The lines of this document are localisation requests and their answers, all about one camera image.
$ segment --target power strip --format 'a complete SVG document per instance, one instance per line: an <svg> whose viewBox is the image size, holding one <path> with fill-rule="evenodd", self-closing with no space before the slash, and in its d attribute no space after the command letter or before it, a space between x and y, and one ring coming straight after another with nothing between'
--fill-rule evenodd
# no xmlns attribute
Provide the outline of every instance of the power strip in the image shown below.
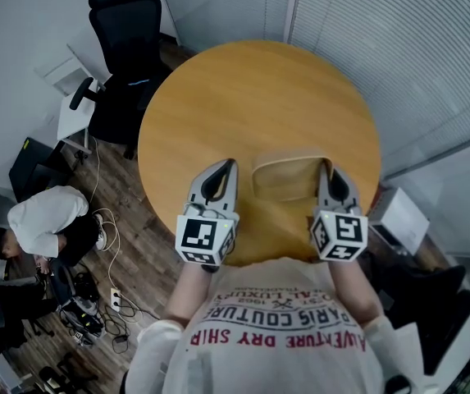
<svg viewBox="0 0 470 394"><path fill-rule="evenodd" d="M117 313L120 312L121 307L121 292L114 287L111 288L111 308Z"/></svg>

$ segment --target wooden floor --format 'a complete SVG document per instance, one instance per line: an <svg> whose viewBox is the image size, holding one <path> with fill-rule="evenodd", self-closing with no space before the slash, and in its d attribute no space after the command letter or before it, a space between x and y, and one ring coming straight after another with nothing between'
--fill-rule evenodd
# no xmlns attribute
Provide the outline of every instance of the wooden floor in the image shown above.
<svg viewBox="0 0 470 394"><path fill-rule="evenodd" d="M174 69L188 56L174 46L164 45L162 57ZM92 207L111 209L121 234L121 249L112 266L112 279L121 288L123 295L131 298L140 308L159 315L181 268L181 262L173 250L174 236L158 220L149 205L139 180L136 159L125 160L122 157L122 146L99 142L98 147L101 164ZM64 152L73 163L73 152L68 148ZM98 158L93 153L85 159L83 165L77 166L71 180L71 185L80 189L88 199L96 185L97 170ZM106 230L108 237L113 238L113 228L106 225ZM371 248L386 261L393 258L374 236L371 236L370 242ZM107 269L116 248L117 245L114 245L108 252L90 252L83 259L98 281L102 297L100 309L108 304L110 298L111 283L107 278ZM440 259L433 252L433 247L423 251L421 257L425 259L424 268L442 267ZM128 324L131 333L129 348L122 354L113 351L113 336L110 334L98 340L92 348L79 348L57 314L50 314L40 321L56 333L55 337L32 336L19 349L8 351L7 358L20 375L37 375L43 366L54 367L66 352L72 352L81 367L98 376L98 381L88 385L92 392L116 393L135 352L135 338L139 330L153 322L153 318L147 314L137 318L137 323ZM123 350L126 345L115 347Z"/></svg>

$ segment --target t-shirt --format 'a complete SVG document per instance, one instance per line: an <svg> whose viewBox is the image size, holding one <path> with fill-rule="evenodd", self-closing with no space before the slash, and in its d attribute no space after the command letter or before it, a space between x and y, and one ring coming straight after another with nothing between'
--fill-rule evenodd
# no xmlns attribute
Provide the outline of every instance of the t-shirt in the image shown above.
<svg viewBox="0 0 470 394"><path fill-rule="evenodd" d="M140 333L125 392L382 393L404 362L394 330L386 317L363 330L334 294L324 263L222 266L186 329Z"/></svg>
<svg viewBox="0 0 470 394"><path fill-rule="evenodd" d="M57 257L58 239L55 234L88 210L87 199L77 189L55 186L11 208L7 219L26 253Z"/></svg>

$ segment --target white box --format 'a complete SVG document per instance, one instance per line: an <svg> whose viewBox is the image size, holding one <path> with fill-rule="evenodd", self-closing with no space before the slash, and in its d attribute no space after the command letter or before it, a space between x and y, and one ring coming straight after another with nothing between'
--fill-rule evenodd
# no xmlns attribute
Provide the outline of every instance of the white box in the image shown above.
<svg viewBox="0 0 470 394"><path fill-rule="evenodd" d="M368 215L369 227L393 250L417 253L430 221L401 188L386 190Z"/></svg>

